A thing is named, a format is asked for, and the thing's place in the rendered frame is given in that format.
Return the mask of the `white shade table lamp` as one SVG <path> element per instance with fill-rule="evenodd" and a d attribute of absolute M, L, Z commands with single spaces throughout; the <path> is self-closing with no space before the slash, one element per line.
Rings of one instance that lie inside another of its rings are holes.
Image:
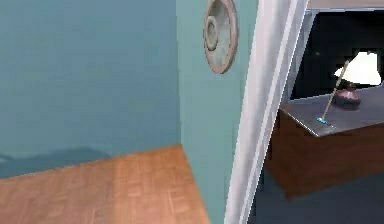
<path fill-rule="evenodd" d="M 338 78 L 337 86 L 346 81 L 345 87 L 338 89 L 332 99 L 332 104 L 343 109 L 355 110 L 361 104 L 361 98 L 356 92 L 356 85 L 379 85 L 381 77 L 378 71 L 378 54 L 359 52 L 347 66 L 335 71 Z"/>

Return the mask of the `round grey wall ornament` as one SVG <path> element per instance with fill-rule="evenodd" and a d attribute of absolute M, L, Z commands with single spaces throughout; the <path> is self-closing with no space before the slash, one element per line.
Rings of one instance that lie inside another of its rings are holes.
<path fill-rule="evenodd" d="M 204 17 L 204 50 L 216 74 L 227 72 L 238 47 L 238 19 L 233 0 L 209 0 Z"/>

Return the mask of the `thin stick with blue tip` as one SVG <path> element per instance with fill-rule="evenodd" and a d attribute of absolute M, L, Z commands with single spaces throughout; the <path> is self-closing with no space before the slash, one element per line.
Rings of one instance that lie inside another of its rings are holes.
<path fill-rule="evenodd" d="M 330 108 L 330 105 L 331 105 L 331 103 L 333 101 L 333 98 L 334 98 L 334 96 L 336 94 L 336 91 L 338 90 L 338 87 L 339 87 L 339 85 L 341 83 L 341 80 L 343 79 L 343 76 L 344 76 L 344 74 L 345 74 L 345 72 L 346 72 L 346 70 L 348 68 L 348 65 L 349 65 L 349 61 L 347 60 L 347 61 L 345 61 L 344 65 L 343 65 L 343 67 L 341 69 L 340 75 L 338 76 L 338 79 L 336 81 L 336 84 L 335 84 L 335 87 L 333 89 L 333 92 L 331 93 L 331 95 L 329 97 L 329 100 L 327 102 L 327 105 L 326 105 L 322 115 L 320 117 L 316 118 L 316 121 L 320 122 L 321 124 L 326 124 L 327 125 L 327 121 L 325 119 L 326 115 L 327 115 L 328 110 Z"/>

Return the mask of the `dark window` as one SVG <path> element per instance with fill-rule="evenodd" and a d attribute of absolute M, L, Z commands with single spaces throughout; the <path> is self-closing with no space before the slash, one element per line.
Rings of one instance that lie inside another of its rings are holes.
<path fill-rule="evenodd" d="M 291 99 L 331 93 L 335 71 L 363 51 L 378 56 L 384 81 L 384 11 L 320 12 L 316 15 L 302 57 Z"/>

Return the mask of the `white door frame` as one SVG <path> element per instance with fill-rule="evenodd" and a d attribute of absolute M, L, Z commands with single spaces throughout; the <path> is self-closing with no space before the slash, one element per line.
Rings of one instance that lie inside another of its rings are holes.
<path fill-rule="evenodd" d="M 309 0 L 259 0 L 224 224 L 247 224 Z"/>

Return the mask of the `brown cabinet with grey top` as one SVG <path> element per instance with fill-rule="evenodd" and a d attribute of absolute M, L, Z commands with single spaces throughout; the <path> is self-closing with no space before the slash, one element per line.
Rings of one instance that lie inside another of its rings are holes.
<path fill-rule="evenodd" d="M 358 89 L 356 110 L 328 108 L 328 95 L 295 99 L 278 110 L 264 169 L 291 199 L 384 173 L 384 84 Z"/>

